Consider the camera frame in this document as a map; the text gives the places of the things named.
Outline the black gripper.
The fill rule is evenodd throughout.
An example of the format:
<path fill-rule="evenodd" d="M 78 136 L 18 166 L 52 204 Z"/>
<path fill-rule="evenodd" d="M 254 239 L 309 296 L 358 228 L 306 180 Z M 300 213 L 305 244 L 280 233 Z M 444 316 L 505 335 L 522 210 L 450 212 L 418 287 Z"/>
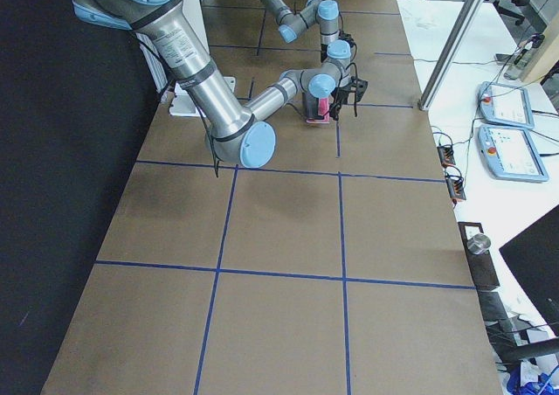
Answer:
<path fill-rule="evenodd" d="M 329 106 L 328 115 L 331 120 L 338 121 L 342 105 L 349 102 L 349 96 L 355 92 L 355 81 L 350 80 L 346 85 L 337 87 L 333 92 L 333 103 Z"/>

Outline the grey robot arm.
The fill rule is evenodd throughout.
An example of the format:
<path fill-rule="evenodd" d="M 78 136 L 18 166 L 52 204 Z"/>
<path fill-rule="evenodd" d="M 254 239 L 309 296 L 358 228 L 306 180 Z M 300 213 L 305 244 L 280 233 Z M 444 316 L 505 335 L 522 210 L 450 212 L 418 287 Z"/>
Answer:
<path fill-rule="evenodd" d="M 307 0 L 300 11 L 293 11 L 283 0 L 259 0 L 270 12 L 280 36 L 292 43 L 315 24 L 319 26 L 321 44 L 328 46 L 340 37 L 339 6 L 335 0 Z"/>
<path fill-rule="evenodd" d="M 321 64 L 286 71 L 256 98 L 241 104 L 184 16 L 183 0 L 72 0 L 76 16 L 84 22 L 148 36 L 201 113 L 214 163 L 247 168 L 262 167 L 273 157 L 276 135 L 266 119 L 295 95 L 303 96 L 305 116 L 321 122 L 337 117 L 359 82 L 350 68 L 353 46 L 342 36 L 336 1 L 308 0 L 298 13 L 283 0 L 259 1 L 274 15 L 287 43 L 319 25 Z"/>

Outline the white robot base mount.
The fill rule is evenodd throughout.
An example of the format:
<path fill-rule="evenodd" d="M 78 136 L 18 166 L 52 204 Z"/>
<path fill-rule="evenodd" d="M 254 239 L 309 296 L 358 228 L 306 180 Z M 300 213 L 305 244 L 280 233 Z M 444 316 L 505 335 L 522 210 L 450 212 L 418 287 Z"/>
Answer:
<path fill-rule="evenodd" d="M 180 87 L 211 121 L 233 119 L 240 109 L 238 101 L 191 28 L 171 26 L 144 33 L 168 64 Z"/>

